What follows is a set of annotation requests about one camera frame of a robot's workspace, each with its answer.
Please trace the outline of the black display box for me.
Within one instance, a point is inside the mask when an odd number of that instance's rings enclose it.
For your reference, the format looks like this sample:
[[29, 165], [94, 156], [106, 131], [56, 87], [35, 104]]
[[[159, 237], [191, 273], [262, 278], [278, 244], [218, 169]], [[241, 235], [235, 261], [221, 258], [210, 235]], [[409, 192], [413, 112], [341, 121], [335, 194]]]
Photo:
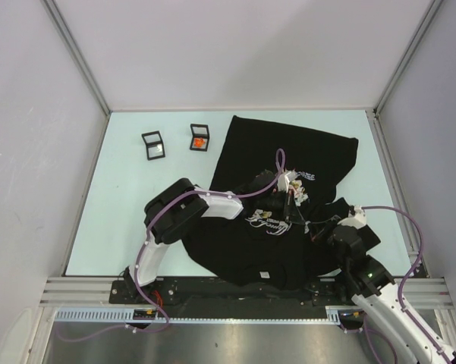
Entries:
[[[209, 141], [210, 141], [209, 126], [207, 124], [191, 124], [190, 131], [192, 133], [192, 138], [191, 138], [191, 142], [190, 142], [190, 150], [206, 152], [208, 150]], [[206, 141], [206, 144], [203, 149], [193, 148], [193, 140], [195, 138], [203, 138]]]
[[165, 157], [165, 147], [161, 133], [156, 130], [141, 134], [146, 147], [146, 157], [148, 161]]

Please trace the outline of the left black display box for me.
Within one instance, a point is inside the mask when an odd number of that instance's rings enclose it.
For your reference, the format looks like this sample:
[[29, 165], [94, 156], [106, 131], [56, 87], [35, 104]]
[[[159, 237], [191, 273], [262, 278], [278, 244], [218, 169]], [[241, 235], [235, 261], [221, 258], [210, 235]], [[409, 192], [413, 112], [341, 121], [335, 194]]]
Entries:
[[141, 134], [146, 147], [146, 157], [148, 161], [165, 157], [165, 147], [161, 133], [156, 130]]

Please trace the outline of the aluminium frame rail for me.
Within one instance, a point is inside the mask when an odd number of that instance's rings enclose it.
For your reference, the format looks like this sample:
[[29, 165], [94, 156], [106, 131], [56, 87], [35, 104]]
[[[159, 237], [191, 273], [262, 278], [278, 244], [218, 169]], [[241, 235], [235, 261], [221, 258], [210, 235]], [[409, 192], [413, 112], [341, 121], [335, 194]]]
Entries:
[[[46, 282], [41, 306], [106, 305], [115, 279], [112, 277], [57, 277]], [[443, 278], [410, 278], [404, 295], [417, 309], [453, 309]]]

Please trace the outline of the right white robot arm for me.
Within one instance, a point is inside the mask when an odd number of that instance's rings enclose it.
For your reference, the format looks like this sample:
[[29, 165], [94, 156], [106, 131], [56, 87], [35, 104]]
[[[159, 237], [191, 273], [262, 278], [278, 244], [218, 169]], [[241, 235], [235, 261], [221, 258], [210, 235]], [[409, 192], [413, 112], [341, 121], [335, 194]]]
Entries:
[[404, 296], [403, 283], [369, 254], [380, 239], [368, 225], [335, 216], [308, 229], [312, 242], [326, 248], [341, 269], [336, 298], [355, 303], [373, 320], [392, 346], [395, 362], [456, 363], [456, 348], [432, 330]]

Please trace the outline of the right black display box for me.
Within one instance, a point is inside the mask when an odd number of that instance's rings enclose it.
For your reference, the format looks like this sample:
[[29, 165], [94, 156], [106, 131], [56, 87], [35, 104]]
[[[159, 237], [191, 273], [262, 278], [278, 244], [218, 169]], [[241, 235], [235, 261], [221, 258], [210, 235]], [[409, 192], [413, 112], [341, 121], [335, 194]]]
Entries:
[[[208, 150], [209, 141], [210, 141], [209, 126], [207, 124], [191, 124], [190, 131], [192, 133], [192, 138], [191, 138], [191, 142], [190, 142], [190, 150], [206, 152]], [[203, 138], [206, 141], [206, 144], [203, 149], [193, 148], [193, 140], [195, 138]]]

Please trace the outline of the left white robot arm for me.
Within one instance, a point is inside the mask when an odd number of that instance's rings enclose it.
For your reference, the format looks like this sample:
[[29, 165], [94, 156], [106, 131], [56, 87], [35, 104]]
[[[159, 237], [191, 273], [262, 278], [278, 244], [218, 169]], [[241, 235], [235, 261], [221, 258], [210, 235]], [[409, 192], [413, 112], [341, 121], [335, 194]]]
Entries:
[[234, 221], [248, 214], [258, 221], [278, 213], [283, 228], [304, 226], [300, 207], [308, 194], [300, 179], [295, 170], [265, 171], [238, 192], [204, 190], [187, 178], [176, 181], [145, 206], [146, 239], [126, 270], [126, 294], [136, 303], [146, 302], [169, 246], [185, 239], [204, 219]]

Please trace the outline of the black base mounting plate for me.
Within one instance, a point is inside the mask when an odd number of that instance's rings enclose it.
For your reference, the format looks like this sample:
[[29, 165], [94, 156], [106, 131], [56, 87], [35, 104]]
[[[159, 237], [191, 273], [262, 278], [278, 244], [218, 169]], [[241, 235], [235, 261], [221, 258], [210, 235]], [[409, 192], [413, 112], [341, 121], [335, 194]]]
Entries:
[[314, 306], [349, 306], [354, 302], [341, 282], [333, 278], [317, 278], [297, 290], [279, 290], [268, 284], [255, 283], [239, 287], [214, 277], [158, 277], [137, 290], [131, 278], [112, 282], [108, 301], [111, 304], [141, 304], [148, 296], [154, 303], [173, 306], [189, 299], [281, 299], [312, 303]]

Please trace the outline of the red leaf brooch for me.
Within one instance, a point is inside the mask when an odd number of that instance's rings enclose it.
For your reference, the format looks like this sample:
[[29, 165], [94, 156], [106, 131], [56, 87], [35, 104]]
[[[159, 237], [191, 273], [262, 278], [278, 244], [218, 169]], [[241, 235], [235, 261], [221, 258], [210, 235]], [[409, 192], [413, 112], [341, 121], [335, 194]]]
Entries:
[[203, 149], [206, 144], [206, 141], [203, 138], [195, 138], [193, 140], [193, 148]]

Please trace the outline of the black floral print t-shirt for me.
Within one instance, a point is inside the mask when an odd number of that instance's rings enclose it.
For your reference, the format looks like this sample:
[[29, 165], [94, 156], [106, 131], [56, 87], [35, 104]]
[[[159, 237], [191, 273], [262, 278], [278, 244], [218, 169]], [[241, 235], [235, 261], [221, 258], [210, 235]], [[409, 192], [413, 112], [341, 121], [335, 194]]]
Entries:
[[[358, 140], [304, 127], [233, 117], [210, 189], [238, 192], [265, 171], [275, 174], [275, 154], [285, 152], [285, 167], [301, 173], [308, 201], [306, 221], [348, 217], [337, 185], [353, 169]], [[217, 277], [244, 286], [260, 282], [280, 290], [302, 288], [313, 277], [338, 265], [328, 250], [310, 242], [304, 226], [283, 228], [280, 215], [258, 221], [249, 215], [234, 221], [207, 218], [181, 242], [189, 257]]]

